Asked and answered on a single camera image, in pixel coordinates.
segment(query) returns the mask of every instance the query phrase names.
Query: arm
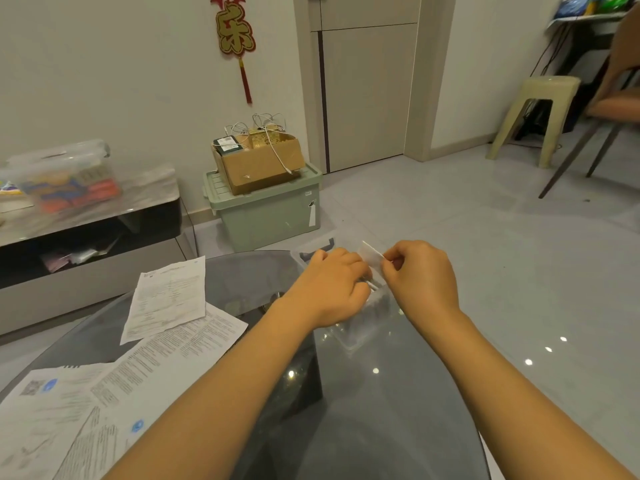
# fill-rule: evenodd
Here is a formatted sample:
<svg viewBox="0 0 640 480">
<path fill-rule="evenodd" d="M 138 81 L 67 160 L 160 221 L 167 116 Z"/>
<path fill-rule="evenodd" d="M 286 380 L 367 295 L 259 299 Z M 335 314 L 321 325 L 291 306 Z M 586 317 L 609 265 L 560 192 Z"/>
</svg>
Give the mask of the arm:
<svg viewBox="0 0 640 480">
<path fill-rule="evenodd" d="M 283 298 L 174 402 L 105 480 L 226 479 L 271 390 L 315 328 L 355 315 L 369 266 L 344 249 L 318 251 Z"/>
<path fill-rule="evenodd" d="M 505 478 L 635 478 L 460 311 L 456 277 L 443 251 L 401 241 L 385 258 L 383 272 L 396 300 L 450 371 Z"/>
</svg>

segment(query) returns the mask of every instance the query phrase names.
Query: chair backrest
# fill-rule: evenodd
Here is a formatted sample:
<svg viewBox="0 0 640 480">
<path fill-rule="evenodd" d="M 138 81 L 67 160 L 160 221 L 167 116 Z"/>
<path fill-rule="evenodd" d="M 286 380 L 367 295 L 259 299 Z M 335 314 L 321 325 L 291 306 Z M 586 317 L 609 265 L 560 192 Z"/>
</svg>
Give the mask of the chair backrest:
<svg viewBox="0 0 640 480">
<path fill-rule="evenodd" d="M 613 37 L 609 68 L 591 100 L 591 104 L 608 96 L 622 73 L 640 67 L 640 3 L 629 10 Z"/>
</svg>

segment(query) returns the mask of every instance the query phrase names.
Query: chair leg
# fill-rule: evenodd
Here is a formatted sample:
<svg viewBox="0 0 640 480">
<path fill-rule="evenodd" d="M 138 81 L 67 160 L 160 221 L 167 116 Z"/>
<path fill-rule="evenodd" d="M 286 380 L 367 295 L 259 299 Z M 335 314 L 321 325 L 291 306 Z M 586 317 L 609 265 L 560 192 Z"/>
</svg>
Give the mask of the chair leg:
<svg viewBox="0 0 640 480">
<path fill-rule="evenodd" d="M 594 124 L 592 124 L 591 128 L 589 128 L 587 130 L 587 133 L 585 133 L 584 136 L 580 138 L 580 141 L 578 141 L 574 149 L 572 149 L 571 153 L 569 153 L 567 157 L 564 159 L 564 161 L 562 162 L 562 165 L 560 165 L 560 168 L 558 168 L 554 176 L 551 177 L 551 180 L 549 180 L 549 183 L 547 184 L 545 189 L 542 190 L 542 193 L 539 195 L 538 198 L 544 198 L 545 195 L 547 195 L 547 193 L 549 192 L 549 190 L 551 190 L 551 188 L 556 184 L 556 182 L 560 180 L 560 177 L 562 177 L 564 172 L 571 166 L 571 163 L 573 163 L 573 161 L 578 157 L 578 155 L 587 145 L 589 140 L 593 138 L 593 135 L 596 134 L 596 131 L 598 130 L 598 128 L 600 128 L 600 126 L 602 126 L 602 121 L 596 121 Z"/>
<path fill-rule="evenodd" d="M 620 131 L 622 131 L 622 128 L 624 128 L 624 124 L 622 123 L 613 126 L 611 133 L 609 133 L 609 136 L 607 136 L 607 139 L 604 141 L 602 148 L 598 152 L 598 156 L 596 157 L 596 160 L 593 161 L 591 168 L 589 168 L 589 171 L 587 172 L 587 178 L 593 175 L 593 172 L 596 170 L 596 168 L 604 158 L 604 155 L 606 155 L 609 149 L 611 148 L 611 145 L 620 134 Z"/>
<path fill-rule="evenodd" d="M 502 123 L 502 127 L 500 128 L 498 135 L 493 140 L 491 151 L 489 151 L 489 154 L 486 156 L 487 160 L 495 160 L 498 157 L 500 147 L 510 138 L 517 122 L 522 117 L 527 106 L 527 101 L 528 99 L 523 98 L 521 95 L 519 95 L 516 101 L 514 101 L 504 119 L 504 122 Z"/>
<path fill-rule="evenodd" d="M 540 153 L 540 168 L 549 168 L 551 165 L 551 158 L 556 152 L 558 140 L 564 129 L 564 121 L 566 115 L 569 112 L 569 106 L 571 105 L 571 97 L 562 97 L 553 101 L 551 107 L 551 115 L 549 115 L 549 122 L 547 125 L 547 133 L 545 135 L 545 142 L 542 145 L 542 152 Z"/>
</svg>

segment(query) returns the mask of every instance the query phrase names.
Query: door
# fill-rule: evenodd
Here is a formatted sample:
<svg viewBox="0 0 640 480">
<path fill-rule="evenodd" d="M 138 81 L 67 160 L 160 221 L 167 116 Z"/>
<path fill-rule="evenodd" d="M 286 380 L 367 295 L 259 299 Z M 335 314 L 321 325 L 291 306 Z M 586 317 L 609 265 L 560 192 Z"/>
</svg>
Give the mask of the door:
<svg viewBox="0 0 640 480">
<path fill-rule="evenodd" d="M 326 171 L 404 151 L 420 0 L 309 0 Z"/>
</svg>

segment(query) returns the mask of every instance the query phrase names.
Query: dark glass tabletop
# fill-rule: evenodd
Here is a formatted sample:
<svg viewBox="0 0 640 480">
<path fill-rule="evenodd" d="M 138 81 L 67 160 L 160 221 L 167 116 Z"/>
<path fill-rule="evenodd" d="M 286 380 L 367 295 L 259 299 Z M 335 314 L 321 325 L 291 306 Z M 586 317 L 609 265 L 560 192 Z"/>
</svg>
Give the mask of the dark glass tabletop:
<svg viewBox="0 0 640 480">
<path fill-rule="evenodd" d="M 207 301 L 249 323 L 300 269 L 288 251 L 207 260 Z M 84 320 L 0 392 L 32 369 L 112 362 L 132 294 Z M 237 479 L 489 479 L 484 450 L 448 371 L 395 313 L 348 353 L 326 330 L 309 336 L 283 372 L 238 462 Z"/>
</svg>

